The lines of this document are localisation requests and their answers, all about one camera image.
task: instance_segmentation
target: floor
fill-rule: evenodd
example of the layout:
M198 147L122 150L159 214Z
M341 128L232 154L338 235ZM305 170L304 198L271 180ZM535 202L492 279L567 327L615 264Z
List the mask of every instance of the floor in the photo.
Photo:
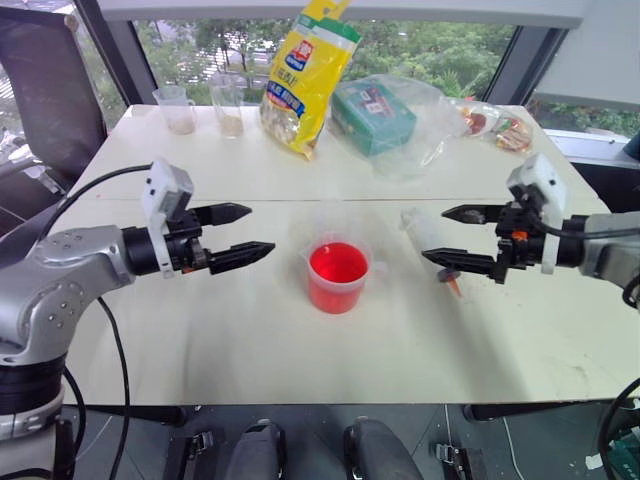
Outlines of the floor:
M604 408L598 403L576 404L510 417L523 478L604 479L601 469L588 471L585 467L585 456L596 453L595 435ZM188 407L188 411L193 418L178 429L133 420L118 479L161 479L170 438L209 429L216 431L218 448L189 462L185 478L222 479L233 445L245 428L258 419L271 418L287 434L288 478L344 480L342 432L358 416L387 424L411 452L425 480L446 478L434 457L434 445L446 443L448 436L442 405L216 406ZM449 405L448 413L453 443L481 449L489 479L518 480L501 420L468 422L458 405ZM67 408L65 415L73 418L75 409ZM120 426L119 417L90 412L76 479L108 476Z

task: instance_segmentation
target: yellow snack bag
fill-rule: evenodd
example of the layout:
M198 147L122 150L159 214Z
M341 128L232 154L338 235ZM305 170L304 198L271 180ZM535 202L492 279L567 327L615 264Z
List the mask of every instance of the yellow snack bag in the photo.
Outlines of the yellow snack bag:
M260 104L264 128L311 158L329 98L360 35L338 21L351 0L311 0L276 54Z

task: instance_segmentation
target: black chair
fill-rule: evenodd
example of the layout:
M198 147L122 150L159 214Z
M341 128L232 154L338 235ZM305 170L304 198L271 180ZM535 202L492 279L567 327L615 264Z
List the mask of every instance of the black chair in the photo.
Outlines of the black chair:
M72 16L0 7L0 63L11 82L26 141L66 190L107 136L76 44L76 27ZM59 200L20 168L0 166L0 236L16 218L31 218Z

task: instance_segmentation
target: green foliage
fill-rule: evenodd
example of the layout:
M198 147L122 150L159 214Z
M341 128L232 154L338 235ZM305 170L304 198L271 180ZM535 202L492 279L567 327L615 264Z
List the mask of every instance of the green foliage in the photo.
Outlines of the green foliage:
M453 97L481 97L513 27L463 23L352 22L363 39L345 79L393 73L422 80Z
M259 105L264 95L264 88L245 88L244 103L245 105Z
M391 73L430 83L448 96L475 98L484 94L514 30L507 25L423 21L350 23L362 41L345 80ZM212 67L245 75L245 102L260 102L263 89L253 88L253 79L264 79L269 66L256 62L257 50L275 53L290 24L279 19L139 21L136 30L157 82L185 85L197 104L210 105L206 81ZM123 111L122 100L92 42L87 37L81 43L105 116L113 125ZM528 107L548 128L594 127L627 136L640 129L640 114L634 112L537 101Z
M533 100L527 108L545 128L585 131L600 128L633 137L640 131L640 113Z

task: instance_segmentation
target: plastic bag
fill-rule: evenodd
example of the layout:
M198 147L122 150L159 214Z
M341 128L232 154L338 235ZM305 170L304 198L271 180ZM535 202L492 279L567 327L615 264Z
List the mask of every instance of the plastic bag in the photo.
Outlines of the plastic bag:
M517 115L489 103L459 98L450 101L465 119L469 127L467 135L495 143L498 148L510 152L531 151L533 130Z
M274 58L260 104L267 132L307 158L324 125L329 97L360 41L352 27L337 20L349 3L309 3Z
M376 171L396 180L426 174L446 141L468 130L440 90L395 75L341 83L331 99L331 116Z

